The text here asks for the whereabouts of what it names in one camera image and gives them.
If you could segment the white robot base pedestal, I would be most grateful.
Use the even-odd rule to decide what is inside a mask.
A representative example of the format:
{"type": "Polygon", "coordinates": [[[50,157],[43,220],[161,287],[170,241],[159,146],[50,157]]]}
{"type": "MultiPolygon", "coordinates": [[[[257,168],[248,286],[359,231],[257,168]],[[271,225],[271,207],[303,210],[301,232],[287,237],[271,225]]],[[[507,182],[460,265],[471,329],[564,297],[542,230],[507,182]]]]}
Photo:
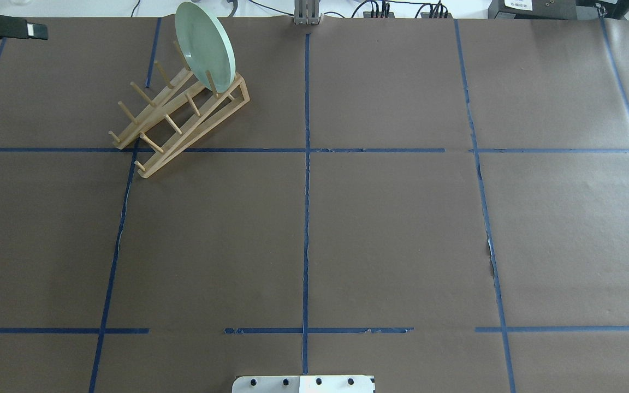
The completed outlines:
{"type": "Polygon", "coordinates": [[[366,375],[240,376],[232,392],[375,392],[366,375]]]}

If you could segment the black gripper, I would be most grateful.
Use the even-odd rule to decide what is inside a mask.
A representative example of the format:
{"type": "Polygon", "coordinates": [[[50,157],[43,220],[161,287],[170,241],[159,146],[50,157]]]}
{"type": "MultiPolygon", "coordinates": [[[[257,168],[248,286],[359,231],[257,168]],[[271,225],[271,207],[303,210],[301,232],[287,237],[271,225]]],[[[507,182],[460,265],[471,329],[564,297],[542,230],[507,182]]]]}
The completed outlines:
{"type": "Polygon", "coordinates": [[[0,16],[0,39],[2,38],[48,40],[48,27],[28,22],[22,17],[0,16]]]}

